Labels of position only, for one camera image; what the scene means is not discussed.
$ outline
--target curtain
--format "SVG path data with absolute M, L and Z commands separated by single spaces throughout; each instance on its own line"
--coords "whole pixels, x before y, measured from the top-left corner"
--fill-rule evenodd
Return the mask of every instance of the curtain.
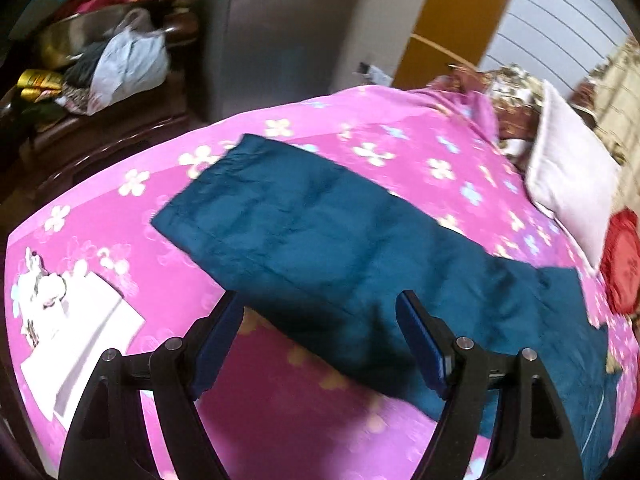
M 640 214 L 640 48 L 630 36 L 597 78 L 594 130 L 622 166 L 613 211 Z

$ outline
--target pink bedsheet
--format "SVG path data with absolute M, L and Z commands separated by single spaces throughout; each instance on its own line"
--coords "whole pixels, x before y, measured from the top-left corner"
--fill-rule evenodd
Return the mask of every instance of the pink bedsheet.
M 601 279 L 587 275 L 572 244 L 530 204 L 521 178 L 488 142 L 494 121 L 479 94 L 349 89 L 195 130 L 115 164 L 31 216 L 8 241 L 6 322 L 24 402 L 53 462 L 60 460 L 65 430 L 40 413 L 20 372 L 31 349 L 20 334 L 12 285 L 25 271 L 26 247 L 50 271 L 85 259 L 122 291 L 145 318 L 129 353 L 184 334 L 223 291 L 148 222 L 246 132 L 343 164 L 491 253 L 536 266 L 577 267 L 588 317 L 595 326 L 609 325 L 610 350 L 624 368 L 615 447 L 635 398 L 638 345 L 625 320 L 610 313 Z M 153 399 L 142 399 L 159 470 L 173 479 Z M 226 470 L 238 480 L 407 479 L 434 429 L 413 406 L 351 383 L 252 311 L 216 386 L 197 408 Z M 487 449 L 488 440 L 478 438 L 468 479 L 479 476 Z

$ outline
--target metal bowl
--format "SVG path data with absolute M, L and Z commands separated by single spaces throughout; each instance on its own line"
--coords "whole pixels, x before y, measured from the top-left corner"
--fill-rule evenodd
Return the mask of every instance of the metal bowl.
M 44 66 L 50 70 L 64 68 L 76 62 L 90 44 L 110 40 L 114 29 L 132 8 L 131 4 L 112 5 L 52 23 L 38 36 Z

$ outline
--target teal cloth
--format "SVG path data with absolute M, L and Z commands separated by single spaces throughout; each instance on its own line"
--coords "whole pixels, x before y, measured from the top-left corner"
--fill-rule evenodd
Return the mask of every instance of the teal cloth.
M 245 135 L 152 220 L 223 288 L 341 373 L 438 419 L 400 332 L 396 295 L 485 349 L 536 349 L 564 403 L 586 477 L 607 461 L 618 378 L 574 269 L 498 258 L 331 161 Z M 481 433 L 490 436 L 496 399 Z

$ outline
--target plastic bag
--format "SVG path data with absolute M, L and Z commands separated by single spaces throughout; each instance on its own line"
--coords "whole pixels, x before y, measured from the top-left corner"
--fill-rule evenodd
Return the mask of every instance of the plastic bag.
M 154 29 L 148 10 L 131 10 L 116 28 L 96 66 L 87 115 L 161 85 L 168 70 L 164 32 Z

